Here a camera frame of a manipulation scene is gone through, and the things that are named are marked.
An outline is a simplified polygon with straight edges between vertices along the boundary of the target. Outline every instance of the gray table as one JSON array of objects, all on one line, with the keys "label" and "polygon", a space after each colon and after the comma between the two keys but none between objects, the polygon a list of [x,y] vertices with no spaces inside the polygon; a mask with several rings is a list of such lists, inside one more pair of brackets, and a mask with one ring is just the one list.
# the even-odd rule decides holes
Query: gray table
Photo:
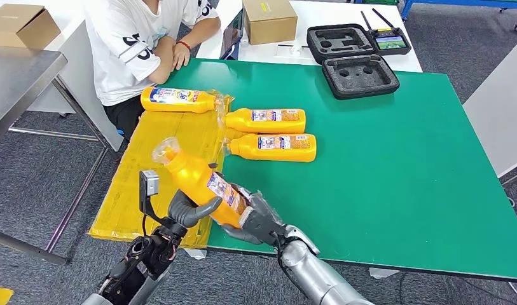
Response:
[{"label": "gray table", "polygon": [[[11,131],[33,135],[98,141],[103,146],[103,150],[95,160],[80,190],[65,212],[60,224],[54,230],[45,248],[30,245],[0,232],[0,244],[56,264],[65,264],[67,260],[64,257],[52,253],[54,246],[59,241],[61,234],[69,223],[69,219],[90,185],[101,161],[107,153],[114,159],[118,159],[118,155],[110,148],[108,141],[86,115],[64,81],[59,77],[58,74],[66,64],[67,59],[61,52],[0,47],[0,137],[7,131]],[[13,123],[50,84],[56,87],[69,105],[84,122],[86,122],[88,127],[93,131],[94,136],[13,127]]]}]

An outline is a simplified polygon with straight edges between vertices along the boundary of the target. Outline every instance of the green table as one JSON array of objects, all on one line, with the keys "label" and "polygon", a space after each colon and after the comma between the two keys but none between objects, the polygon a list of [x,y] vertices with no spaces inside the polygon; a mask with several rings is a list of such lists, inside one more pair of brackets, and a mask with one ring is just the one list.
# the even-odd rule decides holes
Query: green table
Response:
[{"label": "green table", "polygon": [[[236,97],[232,109],[303,108],[312,163],[228,156],[326,260],[517,280],[517,217],[442,74],[397,72],[394,94],[336,100],[311,65],[191,60],[166,86]],[[208,246],[272,253],[213,225]]]}]

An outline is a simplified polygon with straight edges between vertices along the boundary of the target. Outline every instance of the red bracelet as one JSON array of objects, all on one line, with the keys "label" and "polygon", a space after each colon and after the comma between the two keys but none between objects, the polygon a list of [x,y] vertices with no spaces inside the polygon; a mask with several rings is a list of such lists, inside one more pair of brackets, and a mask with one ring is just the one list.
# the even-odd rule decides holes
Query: red bracelet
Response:
[{"label": "red bracelet", "polygon": [[177,42],[176,42],[176,44],[178,44],[178,43],[183,44],[187,49],[189,49],[189,51],[191,51],[191,47],[190,47],[190,46],[189,46],[185,41],[181,41],[181,40],[180,40],[180,41],[177,41]]}]

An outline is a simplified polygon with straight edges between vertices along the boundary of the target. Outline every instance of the blue metal frame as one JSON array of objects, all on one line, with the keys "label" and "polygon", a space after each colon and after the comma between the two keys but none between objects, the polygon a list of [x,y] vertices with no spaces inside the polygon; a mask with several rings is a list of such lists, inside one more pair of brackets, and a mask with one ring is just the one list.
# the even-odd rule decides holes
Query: blue metal frame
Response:
[{"label": "blue metal frame", "polygon": [[494,1],[494,0],[406,0],[401,13],[401,18],[406,20],[408,12],[414,3],[429,3],[429,4],[449,4],[449,5],[464,5],[464,6],[487,6],[491,8],[513,8],[517,9],[517,2],[513,1]]}]

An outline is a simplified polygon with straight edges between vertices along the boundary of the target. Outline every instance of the cardboard box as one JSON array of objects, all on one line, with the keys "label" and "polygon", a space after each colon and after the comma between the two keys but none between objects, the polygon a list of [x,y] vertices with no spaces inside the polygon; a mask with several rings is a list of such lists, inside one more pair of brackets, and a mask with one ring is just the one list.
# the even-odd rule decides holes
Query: cardboard box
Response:
[{"label": "cardboard box", "polygon": [[296,38],[298,16],[288,0],[243,0],[243,7],[250,44]]},{"label": "cardboard box", "polygon": [[44,6],[0,6],[0,46],[44,49],[58,34],[60,29]]}]

